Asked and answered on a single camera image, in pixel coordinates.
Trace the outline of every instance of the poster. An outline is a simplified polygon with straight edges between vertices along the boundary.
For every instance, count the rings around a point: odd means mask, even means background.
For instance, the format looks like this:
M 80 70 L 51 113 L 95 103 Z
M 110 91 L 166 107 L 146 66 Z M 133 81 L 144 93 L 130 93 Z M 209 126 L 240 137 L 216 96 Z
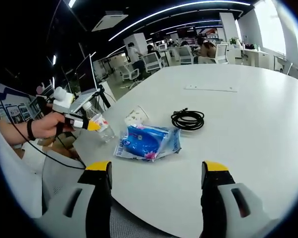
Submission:
M 19 105 L 18 107 L 25 121 L 31 119 L 31 115 L 25 105 Z
M 9 120 L 8 116 L 6 115 L 3 108 L 0 108 L 0 119 L 5 121 L 5 122 L 10 123 L 10 120 Z
M 23 116 L 17 106 L 7 106 L 6 109 L 13 123 L 18 124 L 24 122 Z

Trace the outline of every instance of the hand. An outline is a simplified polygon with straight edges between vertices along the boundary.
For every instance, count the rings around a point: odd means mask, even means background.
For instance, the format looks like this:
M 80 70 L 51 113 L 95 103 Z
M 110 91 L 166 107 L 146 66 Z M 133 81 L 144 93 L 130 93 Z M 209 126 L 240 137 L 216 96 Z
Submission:
M 65 122 L 65 117 L 60 113 L 50 113 L 39 120 L 32 122 L 32 132 L 35 138 L 48 138 L 56 135 L 56 125 Z M 63 132 L 74 131 L 71 126 L 64 125 Z

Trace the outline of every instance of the round table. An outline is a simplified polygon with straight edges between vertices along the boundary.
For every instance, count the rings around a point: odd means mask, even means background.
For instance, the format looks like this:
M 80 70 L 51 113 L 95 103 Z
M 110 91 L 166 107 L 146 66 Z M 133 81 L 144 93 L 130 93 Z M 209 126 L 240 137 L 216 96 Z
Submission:
M 188 85 L 209 90 L 187 90 Z M 216 91 L 232 87 L 237 92 Z M 179 154 L 153 163 L 113 156 L 117 141 L 95 148 L 85 160 L 112 161 L 112 196 L 140 219 L 181 238 L 199 237 L 201 165 L 229 168 L 282 218 L 298 199 L 298 80 L 279 72 L 230 64 L 166 67 L 123 96 L 104 116 L 116 135 L 137 105 L 150 125 L 171 126 L 173 111 L 205 114 L 203 128 L 181 132 Z

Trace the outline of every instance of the blue package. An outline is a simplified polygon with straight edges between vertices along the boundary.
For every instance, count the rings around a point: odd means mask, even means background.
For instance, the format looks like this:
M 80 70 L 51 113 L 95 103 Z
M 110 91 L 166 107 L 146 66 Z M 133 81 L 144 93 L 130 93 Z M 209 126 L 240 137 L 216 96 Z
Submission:
M 147 159 L 155 159 L 166 145 L 170 130 L 148 125 L 131 125 L 127 138 L 122 140 L 125 150 Z
M 179 151 L 181 150 L 181 145 L 180 145 L 180 130 L 178 128 L 175 128 L 175 127 L 166 128 L 166 127 L 156 127 L 156 126 L 152 126 L 152 127 L 170 131 L 170 134 L 169 134 L 170 136 L 168 136 L 169 138 L 163 141 L 163 142 L 166 141 L 166 144 L 163 147 L 160 147 L 160 149 L 158 150 L 159 153 L 155 159 L 144 158 L 143 156 L 134 155 L 126 151 L 126 147 L 123 145 L 123 140 L 126 140 L 128 138 L 128 130 L 121 131 L 119 143 L 116 146 L 114 155 L 117 157 L 126 158 L 126 159 L 153 162 L 156 159 L 161 159 L 165 156 L 179 153 Z

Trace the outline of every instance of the water bottle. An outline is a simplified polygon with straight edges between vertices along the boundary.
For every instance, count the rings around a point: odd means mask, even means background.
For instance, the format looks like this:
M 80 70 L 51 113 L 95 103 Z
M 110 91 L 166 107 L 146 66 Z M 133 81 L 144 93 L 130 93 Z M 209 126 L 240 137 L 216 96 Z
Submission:
M 103 141 L 108 142 L 114 138 L 115 134 L 113 129 L 110 127 L 99 110 L 93 107 L 90 102 L 86 102 L 83 105 L 83 108 L 86 111 L 87 118 L 93 122 L 96 122 L 100 126 L 100 129 L 98 129 L 97 132 Z

